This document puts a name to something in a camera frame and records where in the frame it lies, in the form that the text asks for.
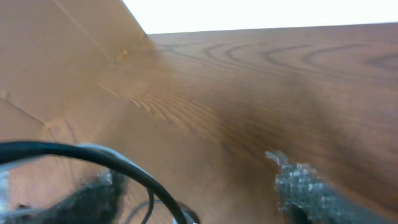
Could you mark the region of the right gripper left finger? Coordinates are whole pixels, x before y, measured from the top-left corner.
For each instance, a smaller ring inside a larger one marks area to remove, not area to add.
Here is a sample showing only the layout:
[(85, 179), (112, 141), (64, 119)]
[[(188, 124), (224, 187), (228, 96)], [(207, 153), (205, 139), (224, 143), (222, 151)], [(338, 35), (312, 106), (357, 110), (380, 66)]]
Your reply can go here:
[(125, 175), (107, 170), (49, 208), (21, 207), (22, 213), (12, 217), (12, 224), (117, 223), (127, 182)]

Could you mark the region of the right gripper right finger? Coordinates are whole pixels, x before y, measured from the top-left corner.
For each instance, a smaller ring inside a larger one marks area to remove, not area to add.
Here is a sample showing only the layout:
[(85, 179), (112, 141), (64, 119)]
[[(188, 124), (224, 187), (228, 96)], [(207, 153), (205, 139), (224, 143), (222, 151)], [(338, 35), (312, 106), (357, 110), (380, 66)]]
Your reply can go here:
[(280, 151), (266, 157), (278, 166), (279, 211), (289, 223), (376, 224), (390, 221), (342, 196), (308, 164), (290, 162)]

